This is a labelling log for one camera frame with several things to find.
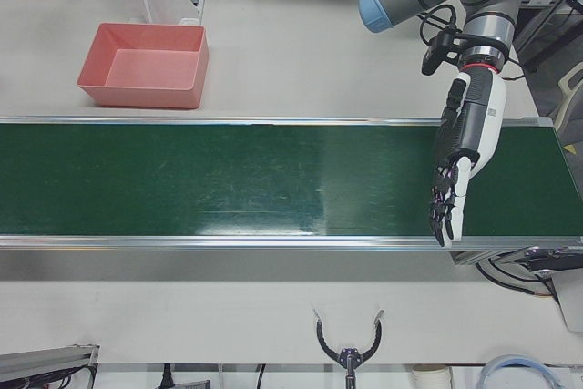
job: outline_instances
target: white container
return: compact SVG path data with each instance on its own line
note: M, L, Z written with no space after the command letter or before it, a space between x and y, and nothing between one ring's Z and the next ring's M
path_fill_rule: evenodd
M452 388L452 375L443 364L418 364L412 374L417 389Z

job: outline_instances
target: green conveyor belt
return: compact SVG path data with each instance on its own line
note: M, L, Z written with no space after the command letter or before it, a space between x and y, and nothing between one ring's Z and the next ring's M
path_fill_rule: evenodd
M0 234L428 236L435 127L0 125ZM580 236L553 128L503 128L465 236Z

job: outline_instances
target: robotic hand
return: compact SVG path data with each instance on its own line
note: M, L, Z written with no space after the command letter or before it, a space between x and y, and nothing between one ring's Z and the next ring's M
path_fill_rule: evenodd
M462 237L467 186L494 155L505 104L504 80L488 65L464 66L449 90L435 136L435 184L429 213L442 246Z
M361 0L359 9L369 30L381 32L444 1ZM442 246L461 239L468 182L496 150L506 104L506 85L498 73L508 60L520 7L520 0L461 2L466 11L463 32L455 25L452 6L438 6L422 15L425 23L437 9L447 7L452 12L448 26L426 42L429 49L422 72L432 75L443 61L460 71L435 136L429 221Z

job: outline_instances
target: gray floor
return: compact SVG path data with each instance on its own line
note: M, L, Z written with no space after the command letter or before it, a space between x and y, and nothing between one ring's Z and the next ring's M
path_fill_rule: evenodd
M542 47L552 42L561 32L568 29L581 20L580 15L573 15L565 23L564 15L557 15L546 28L541 31L543 37L533 42L531 46L521 54L520 61L524 62L533 56ZM557 26L565 23L553 32ZM536 72L526 72L527 83L532 92L535 104L537 105L538 114L541 116L549 115L561 102L562 93L558 87L558 81L572 67L583 61L583 36L563 48L560 52L550 57L548 60L538 66ZM573 178L576 181L579 193L583 194L583 106L579 106L577 114L574 114L572 121L567 126L564 135L561 136L564 145L573 145L575 154L564 150L565 157Z

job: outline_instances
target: pink plastic bin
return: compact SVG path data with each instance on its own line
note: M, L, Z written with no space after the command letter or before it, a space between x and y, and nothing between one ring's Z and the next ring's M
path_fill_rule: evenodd
M103 23L77 84L108 107L198 108L208 63L202 26Z

